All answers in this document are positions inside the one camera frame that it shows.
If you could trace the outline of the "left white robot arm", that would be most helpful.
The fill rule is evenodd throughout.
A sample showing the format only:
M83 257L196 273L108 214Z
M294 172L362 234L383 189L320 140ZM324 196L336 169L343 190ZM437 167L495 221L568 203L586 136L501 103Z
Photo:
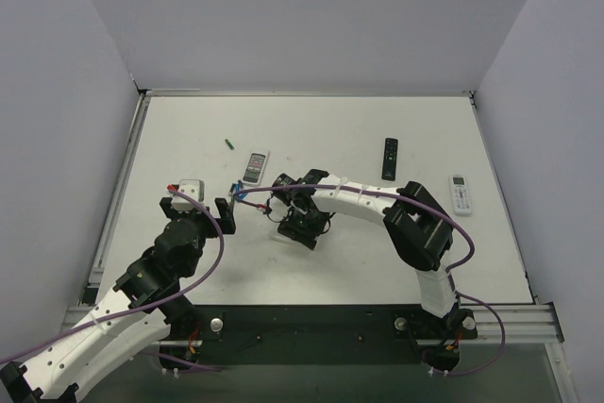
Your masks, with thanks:
M169 222L152 246L71 329L35 347L27 361L3 360L1 382L13 402L79 402L106 375L166 336L182 338L199 316L181 288L209 239L236 231L233 203L219 215L182 193L160 201Z

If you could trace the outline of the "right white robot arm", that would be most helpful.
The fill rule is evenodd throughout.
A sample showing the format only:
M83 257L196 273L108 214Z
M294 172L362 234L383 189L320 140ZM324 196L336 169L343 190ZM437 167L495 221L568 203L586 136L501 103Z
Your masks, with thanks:
M312 169L294 179L281 174L271 195L287 208L277 233L312 250L327 233L331 217L347 215L385 227L398 257L416 271L421 308L445 318L456 296L443 255L452 245L445 211L424 186L378 188Z

